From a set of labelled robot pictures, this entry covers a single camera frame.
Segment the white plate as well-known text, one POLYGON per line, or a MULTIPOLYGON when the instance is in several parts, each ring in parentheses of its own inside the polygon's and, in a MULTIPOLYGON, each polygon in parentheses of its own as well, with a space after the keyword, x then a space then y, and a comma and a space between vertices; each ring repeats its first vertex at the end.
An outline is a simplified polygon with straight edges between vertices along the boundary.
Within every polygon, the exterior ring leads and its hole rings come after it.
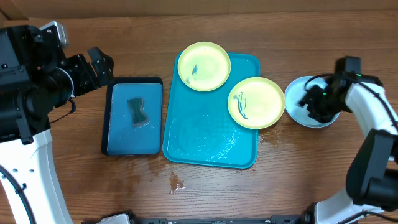
POLYGON ((307 105, 299 106, 299 101, 305 96, 304 84, 311 79, 312 76, 304 76, 292 81, 285 90, 285 110, 289 116, 298 124, 308 128, 324 128, 334 123, 339 117, 339 113, 332 117, 327 123, 319 123, 318 121, 308 117, 309 111, 307 105))

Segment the green and orange sponge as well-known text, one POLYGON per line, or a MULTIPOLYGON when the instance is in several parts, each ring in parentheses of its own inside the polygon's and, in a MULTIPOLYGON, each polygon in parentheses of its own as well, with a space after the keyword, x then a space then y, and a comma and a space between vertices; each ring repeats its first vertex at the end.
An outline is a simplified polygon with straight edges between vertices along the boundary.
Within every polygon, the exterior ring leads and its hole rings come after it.
POLYGON ((127 106, 129 108, 132 125, 134 127, 140 127, 149 122, 149 119, 144 112, 143 98, 132 98, 127 101, 127 106))

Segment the yellow plate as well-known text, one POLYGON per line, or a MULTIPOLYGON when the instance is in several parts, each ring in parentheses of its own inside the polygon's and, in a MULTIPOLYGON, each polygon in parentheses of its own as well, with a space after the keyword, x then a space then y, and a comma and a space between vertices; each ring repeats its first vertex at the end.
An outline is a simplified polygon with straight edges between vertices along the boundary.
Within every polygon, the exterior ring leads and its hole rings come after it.
POLYGON ((284 92, 270 79, 251 77, 232 88, 227 105, 229 114, 239 125, 264 129, 276 124, 283 115, 284 92))
POLYGON ((231 59, 218 44, 196 42, 180 54, 177 71, 181 81, 192 90, 213 91, 227 81, 231 59))

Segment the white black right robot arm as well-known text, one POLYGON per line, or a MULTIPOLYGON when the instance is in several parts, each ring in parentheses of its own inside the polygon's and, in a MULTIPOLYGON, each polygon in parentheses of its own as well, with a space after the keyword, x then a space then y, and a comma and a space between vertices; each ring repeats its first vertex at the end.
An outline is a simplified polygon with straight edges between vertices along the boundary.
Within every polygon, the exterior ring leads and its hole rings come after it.
POLYGON ((305 89, 300 106, 309 117, 325 123, 340 111, 353 113, 364 134, 345 180, 345 188, 304 212, 301 223, 353 223, 368 215, 381 217, 397 210, 397 115, 378 77, 340 72, 326 75, 326 87, 305 89))

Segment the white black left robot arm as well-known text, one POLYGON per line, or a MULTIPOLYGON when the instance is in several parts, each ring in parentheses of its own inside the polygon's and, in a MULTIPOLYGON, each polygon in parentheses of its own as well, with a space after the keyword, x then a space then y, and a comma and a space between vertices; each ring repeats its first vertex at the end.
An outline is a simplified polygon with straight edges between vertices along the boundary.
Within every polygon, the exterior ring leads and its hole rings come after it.
POLYGON ((53 161, 49 113, 110 84, 99 48, 66 57, 59 22, 1 29, 1 184, 17 223, 71 223, 53 161))

